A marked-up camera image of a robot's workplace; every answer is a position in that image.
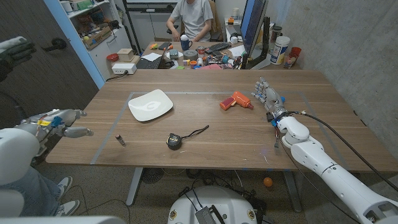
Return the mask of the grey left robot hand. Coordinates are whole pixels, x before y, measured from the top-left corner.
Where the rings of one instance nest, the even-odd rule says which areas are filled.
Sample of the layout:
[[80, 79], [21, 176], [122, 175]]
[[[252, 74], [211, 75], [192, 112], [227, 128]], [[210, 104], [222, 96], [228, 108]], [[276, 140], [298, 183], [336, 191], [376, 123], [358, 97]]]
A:
[[52, 111], [23, 119], [15, 128], [27, 131], [37, 138], [40, 148], [36, 157], [39, 157], [47, 150], [45, 143], [54, 134], [68, 138], [93, 136], [94, 132], [86, 127], [72, 127], [72, 124], [82, 116], [87, 116], [87, 113], [83, 110], [53, 109]]

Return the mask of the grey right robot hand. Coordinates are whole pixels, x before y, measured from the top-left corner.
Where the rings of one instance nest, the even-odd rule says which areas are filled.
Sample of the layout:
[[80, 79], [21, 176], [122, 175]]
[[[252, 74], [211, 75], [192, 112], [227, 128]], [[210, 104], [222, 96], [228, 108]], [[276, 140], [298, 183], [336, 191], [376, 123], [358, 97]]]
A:
[[288, 111], [284, 108], [281, 96], [261, 77], [255, 84], [255, 91], [251, 93], [253, 97], [259, 100], [267, 110], [266, 118], [268, 122], [278, 122]]

